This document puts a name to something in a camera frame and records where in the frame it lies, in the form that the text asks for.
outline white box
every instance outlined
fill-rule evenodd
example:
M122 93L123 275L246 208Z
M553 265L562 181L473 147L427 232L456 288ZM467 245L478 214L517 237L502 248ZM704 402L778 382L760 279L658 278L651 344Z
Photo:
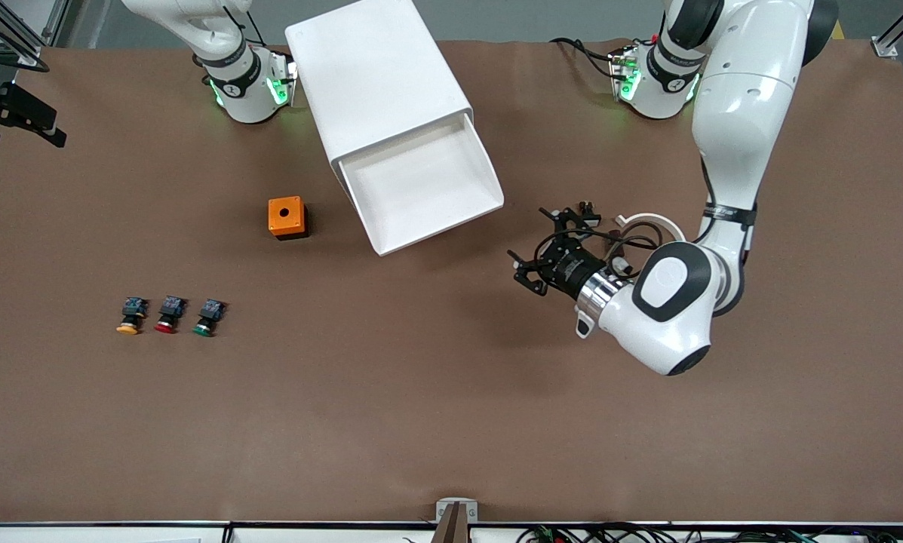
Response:
M499 209L471 104L411 0L287 27L317 130L378 254Z

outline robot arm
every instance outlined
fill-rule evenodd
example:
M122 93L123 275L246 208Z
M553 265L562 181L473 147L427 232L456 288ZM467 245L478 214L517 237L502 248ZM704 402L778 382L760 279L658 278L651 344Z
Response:
M217 102L236 121L259 123L291 103L296 65L263 46L249 45L231 20L251 0L123 0L133 13L183 40L210 75Z
M831 0L817 2L822 8ZM662 375L683 373L705 357L713 316L730 310L743 293L756 193L800 68L811 58L807 20L814 10L814 0L673 0L659 40L638 46L633 62L617 66L616 96L655 119L678 113L702 77L693 137L709 201L699 237L657 248L635 282L610 274L604 261L582 249L581 235L554 235L542 258L531 262L512 254L518 281L536 286L527 272L538 272L543 281L535 292L544 295L550 284L576 300L579 336L599 327ZM820 27L833 29L835 4L832 11L833 20L820 17ZM817 33L819 52L826 41L823 28ZM572 210L563 213L574 219Z

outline metal frame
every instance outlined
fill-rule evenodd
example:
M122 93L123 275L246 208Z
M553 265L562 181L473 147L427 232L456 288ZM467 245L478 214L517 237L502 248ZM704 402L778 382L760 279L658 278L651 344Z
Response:
M886 31L883 32L880 37L877 37L876 35L873 35L873 37L871 37L874 52L877 53L877 56L882 58L896 58L897 48L895 47L895 44L902 37L903 14L901 14L896 21L893 21L893 24L890 25L890 28L886 29Z
M0 0L0 40L8 48L19 55L21 64L37 66L40 64L38 52L43 48L45 40L30 28L26 21L19 18Z
M46 45L59 44L59 31L62 27L62 20L69 13L69 7L72 6L72 0L55 0L52 5L52 11L48 14L48 20L45 21L45 28L41 29L41 37Z

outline brown paper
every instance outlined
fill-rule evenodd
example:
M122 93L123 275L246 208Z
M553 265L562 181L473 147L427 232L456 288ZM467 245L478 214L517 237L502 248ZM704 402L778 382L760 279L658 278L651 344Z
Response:
M445 42L499 212L376 256L307 110L229 120L189 51L45 52L59 150L0 145L0 521L903 521L903 74L803 71L743 302L664 378L511 278L592 200L695 230L692 108L651 121L555 44ZM276 241L267 200L313 234ZM190 309L152 331L165 295ZM141 336L114 330L151 300ZM230 304L207 339L206 298Z

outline orange button housing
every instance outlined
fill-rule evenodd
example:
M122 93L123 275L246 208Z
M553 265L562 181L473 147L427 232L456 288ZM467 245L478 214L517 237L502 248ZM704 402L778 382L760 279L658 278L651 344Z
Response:
M310 235L307 206L300 196L273 198L267 206L269 231L278 240L299 240Z

